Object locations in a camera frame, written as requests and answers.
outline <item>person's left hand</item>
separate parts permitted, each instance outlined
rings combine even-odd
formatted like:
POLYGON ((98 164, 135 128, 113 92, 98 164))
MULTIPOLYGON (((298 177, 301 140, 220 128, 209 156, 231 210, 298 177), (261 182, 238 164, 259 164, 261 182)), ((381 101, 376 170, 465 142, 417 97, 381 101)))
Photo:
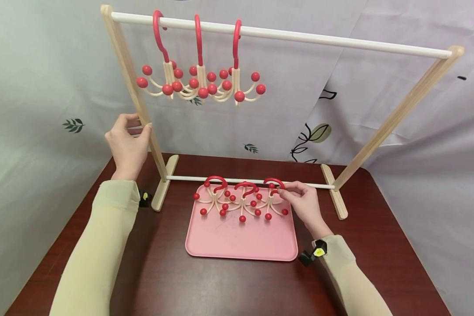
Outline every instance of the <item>person's left hand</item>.
POLYGON ((145 158, 147 147, 151 135, 152 124, 149 123, 141 129, 140 120, 137 113, 120 114, 113 128, 105 133, 105 140, 111 148, 116 172, 111 180, 136 180, 145 158))

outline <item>white rod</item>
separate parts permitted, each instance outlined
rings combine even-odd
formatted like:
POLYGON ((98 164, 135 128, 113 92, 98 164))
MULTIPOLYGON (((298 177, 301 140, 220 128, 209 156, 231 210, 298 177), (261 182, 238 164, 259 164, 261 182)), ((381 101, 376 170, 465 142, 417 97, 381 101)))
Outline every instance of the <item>white rod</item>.
MULTIPOLYGON (((140 14, 129 14, 113 12, 112 19, 120 23, 153 24, 153 17, 140 14)), ((191 20, 160 18, 160 26, 172 27, 174 29, 194 30, 195 22, 191 20)), ((200 22, 201 30, 205 32, 233 34, 235 28, 231 24, 220 24, 211 22, 200 22)), ((408 54, 414 56, 434 57, 448 59, 451 56, 449 50, 437 50, 426 47, 409 46, 402 44, 383 43, 379 41, 347 39, 344 37, 324 36, 318 34, 281 31, 273 29, 262 29, 259 27, 241 27, 241 36, 262 37, 264 39, 277 39, 300 41, 304 43, 324 44, 331 46, 350 47, 362 50, 377 50, 396 54, 408 54)))
MULTIPOLYGON (((181 181, 201 181, 204 182, 206 177, 202 176, 167 176, 167 180, 181 180, 181 181)), ((253 180, 253 179, 233 179, 233 178, 225 178, 228 183, 241 183, 244 181, 255 183, 255 184, 263 184, 263 180, 253 180)), ((213 179, 210 180, 211 182, 221 182, 220 180, 213 179)), ((306 183, 308 186, 316 187, 317 189, 334 189, 335 187, 331 184, 317 184, 317 183, 306 183)))

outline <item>beige sleeve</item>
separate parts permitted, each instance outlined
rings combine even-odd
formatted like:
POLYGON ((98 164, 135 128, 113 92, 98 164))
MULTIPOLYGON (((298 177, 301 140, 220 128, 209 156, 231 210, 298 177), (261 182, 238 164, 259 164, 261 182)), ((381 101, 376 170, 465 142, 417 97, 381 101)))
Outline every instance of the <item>beige sleeve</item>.
POLYGON ((114 282, 139 200, 134 181, 101 184, 90 220, 61 276, 50 315, 109 315, 114 282))
POLYGON ((367 279, 342 236, 327 236, 327 254, 320 258, 329 272, 348 316, 390 316, 392 313, 367 279))

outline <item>pink tray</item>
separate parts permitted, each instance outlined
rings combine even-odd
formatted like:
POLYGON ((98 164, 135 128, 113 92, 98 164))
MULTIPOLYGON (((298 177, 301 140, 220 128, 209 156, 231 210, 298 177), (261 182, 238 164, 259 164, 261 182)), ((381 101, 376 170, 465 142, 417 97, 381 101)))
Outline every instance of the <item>pink tray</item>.
MULTIPOLYGON (((211 184, 213 190, 219 184, 211 184)), ((234 191, 233 186, 228 190, 240 199, 241 191, 234 191)), ((197 190, 200 200, 210 200, 207 190, 200 186, 197 190)), ((260 193, 266 200, 268 189, 260 188, 260 193)), ((256 200, 255 194, 246 197, 248 203, 256 200)), ((216 257, 231 259, 274 260, 289 262, 298 255, 297 238, 291 216, 290 203, 274 195, 275 201, 282 201, 274 205, 281 212, 289 211, 288 215, 278 215, 272 210, 271 220, 266 220, 266 209, 261 209, 261 216, 252 216, 244 211, 246 222, 241 223, 238 217, 240 210, 228 212, 226 216, 219 215, 219 209, 213 209, 207 215, 200 215, 200 209, 207 208, 208 204, 195 201, 191 212, 190 226, 186 236, 186 251, 191 256, 216 257)))

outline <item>wooden table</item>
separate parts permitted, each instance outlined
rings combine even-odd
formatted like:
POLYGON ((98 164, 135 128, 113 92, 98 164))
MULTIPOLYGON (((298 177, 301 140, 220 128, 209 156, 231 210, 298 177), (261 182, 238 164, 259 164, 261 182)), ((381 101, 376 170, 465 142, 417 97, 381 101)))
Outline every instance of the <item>wooden table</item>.
MULTIPOLYGON (((7 315, 47 315, 61 273, 88 218, 101 182, 114 172, 111 160, 63 232, 25 285, 7 315)), ((332 166, 337 176, 343 166, 332 166)), ((324 183, 319 165, 181 155, 175 174, 324 183)), ((159 180, 148 157, 141 189, 159 180)), ((111 300, 111 315, 310 316, 344 315, 320 265, 298 262, 202 259, 189 256, 184 241, 197 182, 172 182, 160 213, 142 208, 123 255, 111 300)), ((327 190, 318 190, 321 212, 344 236, 357 263, 383 295, 394 316, 449 315, 372 176, 360 169, 341 190, 349 217, 337 219, 327 190)), ((311 237, 294 215, 299 251, 311 237)))

